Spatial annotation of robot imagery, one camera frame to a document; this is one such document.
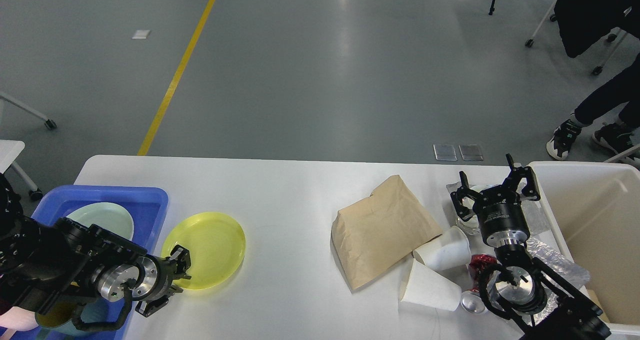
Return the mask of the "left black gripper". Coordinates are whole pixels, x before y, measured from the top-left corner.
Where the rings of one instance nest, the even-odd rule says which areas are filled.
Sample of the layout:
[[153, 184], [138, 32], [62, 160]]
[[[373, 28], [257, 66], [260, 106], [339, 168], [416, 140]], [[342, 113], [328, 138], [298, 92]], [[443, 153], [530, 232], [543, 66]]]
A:
[[132, 289], [133, 301], [138, 301], [135, 312], [143, 317], [150, 317], [164, 308], [171, 297], [183, 293], [183, 289], [176, 289], [175, 280], [190, 280], [188, 274], [191, 257], [188, 249], [182, 245], [175, 245], [169, 256], [141, 256], [137, 258], [136, 266], [140, 277]]

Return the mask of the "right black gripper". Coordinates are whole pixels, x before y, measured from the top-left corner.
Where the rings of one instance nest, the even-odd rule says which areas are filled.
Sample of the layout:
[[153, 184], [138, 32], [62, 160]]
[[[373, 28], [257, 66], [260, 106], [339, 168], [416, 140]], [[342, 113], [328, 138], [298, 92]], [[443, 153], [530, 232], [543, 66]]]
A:
[[[478, 227], [484, 244], [490, 247], [524, 244], [530, 238], [530, 229], [522, 210], [522, 201], [540, 201], [541, 195], [533, 169], [516, 163], [511, 154], [505, 155], [510, 172], [503, 180], [503, 189], [470, 187], [464, 171], [459, 171], [461, 185], [450, 192], [455, 214], [463, 222], [477, 215]], [[469, 208], [464, 199], [473, 201]]]

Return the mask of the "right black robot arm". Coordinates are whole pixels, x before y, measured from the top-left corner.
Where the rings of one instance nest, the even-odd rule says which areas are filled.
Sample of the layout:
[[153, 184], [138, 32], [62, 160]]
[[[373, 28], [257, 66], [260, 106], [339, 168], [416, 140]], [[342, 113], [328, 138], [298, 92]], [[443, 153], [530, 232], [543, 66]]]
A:
[[522, 203], [541, 199], [537, 177], [510, 154], [506, 159], [510, 172], [502, 183], [477, 191], [461, 171], [461, 185], [450, 193], [457, 217], [477, 217], [481, 239], [496, 256], [477, 273], [482, 303], [513, 321], [524, 340], [605, 340], [611, 331], [601, 308], [528, 250]]

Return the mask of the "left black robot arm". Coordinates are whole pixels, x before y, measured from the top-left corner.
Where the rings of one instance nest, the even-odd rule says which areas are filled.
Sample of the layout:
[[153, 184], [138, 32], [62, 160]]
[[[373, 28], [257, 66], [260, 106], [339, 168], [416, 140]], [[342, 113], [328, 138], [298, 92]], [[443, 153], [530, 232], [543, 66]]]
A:
[[150, 317], [183, 292], [178, 280], [191, 278], [182, 245], [160, 258], [99, 225], [61, 217], [48, 226], [26, 216], [5, 176], [0, 239], [1, 314], [46, 317], [67, 308], [62, 322], [76, 333], [118, 331], [132, 310]]

